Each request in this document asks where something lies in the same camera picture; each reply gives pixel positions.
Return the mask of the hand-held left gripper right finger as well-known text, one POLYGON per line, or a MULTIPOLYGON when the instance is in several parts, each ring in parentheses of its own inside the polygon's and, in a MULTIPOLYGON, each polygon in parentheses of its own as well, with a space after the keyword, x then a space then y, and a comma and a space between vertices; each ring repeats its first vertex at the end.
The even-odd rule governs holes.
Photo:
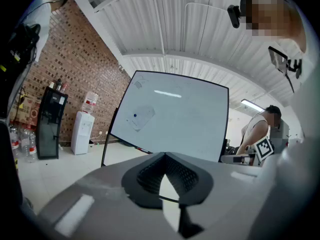
POLYGON ((165 240, 252 240, 273 185, 273 158, 262 167, 234 165, 166 152, 166 161, 191 175, 179 194, 181 232, 165 240))

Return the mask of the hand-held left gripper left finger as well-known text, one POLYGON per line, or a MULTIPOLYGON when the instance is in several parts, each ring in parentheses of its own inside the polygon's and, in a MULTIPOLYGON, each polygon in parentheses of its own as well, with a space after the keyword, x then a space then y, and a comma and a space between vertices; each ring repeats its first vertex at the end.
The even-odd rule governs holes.
POLYGON ((91 171, 60 192, 38 218, 55 239, 65 240, 180 240, 162 210, 133 203, 122 177, 148 160, 143 155, 91 171))

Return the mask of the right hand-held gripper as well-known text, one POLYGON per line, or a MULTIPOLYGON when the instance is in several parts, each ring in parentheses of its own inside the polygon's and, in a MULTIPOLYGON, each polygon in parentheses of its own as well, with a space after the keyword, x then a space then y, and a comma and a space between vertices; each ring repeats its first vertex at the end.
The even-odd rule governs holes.
POLYGON ((243 154, 228 154, 220 157, 220 162, 224 164, 261 166, 263 161, 274 154, 273 145, 267 137, 247 145, 243 154))

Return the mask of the white whiteboard with black frame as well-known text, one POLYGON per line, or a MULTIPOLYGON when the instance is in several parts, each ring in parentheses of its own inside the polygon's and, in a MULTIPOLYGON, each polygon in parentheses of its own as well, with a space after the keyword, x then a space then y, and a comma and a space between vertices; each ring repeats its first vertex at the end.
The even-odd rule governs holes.
POLYGON ((217 162, 229 117, 229 89, 172 73, 136 71, 118 107, 111 135, 152 153, 176 152, 217 162), (152 106, 155 115, 139 132, 127 123, 131 111, 152 106))

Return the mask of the white printed paper sheet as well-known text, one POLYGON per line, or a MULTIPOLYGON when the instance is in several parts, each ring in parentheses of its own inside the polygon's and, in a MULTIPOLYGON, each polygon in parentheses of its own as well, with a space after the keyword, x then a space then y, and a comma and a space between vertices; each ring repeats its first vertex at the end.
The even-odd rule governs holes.
POLYGON ((133 128, 133 130, 139 132, 155 114, 154 108, 150 105, 138 106, 128 114, 126 122, 133 128))

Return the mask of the long ceiling light fixture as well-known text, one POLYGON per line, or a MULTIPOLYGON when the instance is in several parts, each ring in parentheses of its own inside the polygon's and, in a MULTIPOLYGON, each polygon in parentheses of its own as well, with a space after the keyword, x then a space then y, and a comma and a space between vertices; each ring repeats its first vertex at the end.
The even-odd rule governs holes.
POLYGON ((256 105, 255 103, 253 103, 253 102, 251 102, 251 101, 249 101, 249 100, 247 100, 247 99, 242 99, 242 100, 241 100, 241 103, 244 104, 244 105, 247 106, 247 107, 250 107, 250 108, 258 111, 258 112, 262 112, 262 111, 265 110, 264 108, 256 105))

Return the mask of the person in white shirt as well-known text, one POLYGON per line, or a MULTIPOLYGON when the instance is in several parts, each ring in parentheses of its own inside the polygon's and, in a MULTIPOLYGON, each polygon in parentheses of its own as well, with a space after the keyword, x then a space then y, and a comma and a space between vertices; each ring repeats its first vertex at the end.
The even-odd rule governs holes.
POLYGON ((320 142, 320 44, 315 40, 307 44, 306 52, 300 53, 294 60, 302 59, 302 73, 299 88, 294 88, 294 94, 289 106, 298 119, 300 135, 303 140, 320 142))

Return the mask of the white water dispenser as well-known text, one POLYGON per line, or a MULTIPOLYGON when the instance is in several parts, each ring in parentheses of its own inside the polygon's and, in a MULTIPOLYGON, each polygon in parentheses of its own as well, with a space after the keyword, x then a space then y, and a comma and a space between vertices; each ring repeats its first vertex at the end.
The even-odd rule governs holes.
POLYGON ((91 114, 84 111, 77 112, 71 138, 71 150, 75 155, 88 152, 94 121, 95 118, 91 114))

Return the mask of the black chest-mounted device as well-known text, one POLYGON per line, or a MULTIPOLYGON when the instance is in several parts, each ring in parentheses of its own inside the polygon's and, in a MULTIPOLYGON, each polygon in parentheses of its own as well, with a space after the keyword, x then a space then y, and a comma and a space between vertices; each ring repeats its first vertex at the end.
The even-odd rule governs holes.
POLYGON ((283 76, 287 79, 291 90, 295 93, 292 81, 288 75, 288 72, 295 73, 296 79, 299 79, 302 74, 302 59, 295 59, 292 65, 292 60, 288 58, 287 55, 275 49, 272 46, 268 47, 268 52, 270 56, 271 63, 275 66, 275 68, 283 74, 283 76))

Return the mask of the clear plastic water bottle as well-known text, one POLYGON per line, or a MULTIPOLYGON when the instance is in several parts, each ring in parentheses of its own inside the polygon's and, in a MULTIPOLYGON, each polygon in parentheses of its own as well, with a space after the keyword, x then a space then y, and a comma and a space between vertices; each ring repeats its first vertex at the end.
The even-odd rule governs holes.
POLYGON ((22 132, 21 148, 24 158, 28 163, 34 163, 37 160, 36 135, 30 125, 22 132))
POLYGON ((13 157, 15 160, 19 158, 19 136, 18 129, 15 126, 10 128, 10 140, 11 140, 11 148, 13 157))

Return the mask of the black glass-front cabinet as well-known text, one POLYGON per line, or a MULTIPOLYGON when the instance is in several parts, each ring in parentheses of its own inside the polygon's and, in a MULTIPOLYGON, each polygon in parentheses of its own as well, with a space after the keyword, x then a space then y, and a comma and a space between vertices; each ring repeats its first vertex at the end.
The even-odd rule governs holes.
POLYGON ((36 150, 39 160, 59 158, 60 127, 68 95, 46 87, 39 106, 36 150))

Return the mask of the clear water jug red label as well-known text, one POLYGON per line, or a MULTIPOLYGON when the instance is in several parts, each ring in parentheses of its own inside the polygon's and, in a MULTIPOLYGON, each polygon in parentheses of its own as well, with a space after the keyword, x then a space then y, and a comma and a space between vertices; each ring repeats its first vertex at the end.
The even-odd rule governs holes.
POLYGON ((98 98, 99 95, 97 93, 88 91, 82 104, 82 111, 91 114, 97 104, 98 98))

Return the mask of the brown cardboard box red print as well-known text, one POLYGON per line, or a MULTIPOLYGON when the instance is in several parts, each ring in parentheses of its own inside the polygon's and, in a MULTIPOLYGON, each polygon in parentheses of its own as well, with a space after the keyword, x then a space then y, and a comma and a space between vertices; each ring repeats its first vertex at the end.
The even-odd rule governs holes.
POLYGON ((34 96, 17 95, 9 113, 10 121, 36 126, 41 100, 34 96))

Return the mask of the black equipment pack yellow labels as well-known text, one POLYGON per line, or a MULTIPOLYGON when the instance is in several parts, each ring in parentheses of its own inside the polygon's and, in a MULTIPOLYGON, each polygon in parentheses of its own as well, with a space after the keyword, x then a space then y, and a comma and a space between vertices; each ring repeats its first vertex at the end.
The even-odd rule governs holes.
POLYGON ((21 23, 0 49, 0 118, 8 116, 11 93, 19 76, 35 60, 41 26, 21 23))

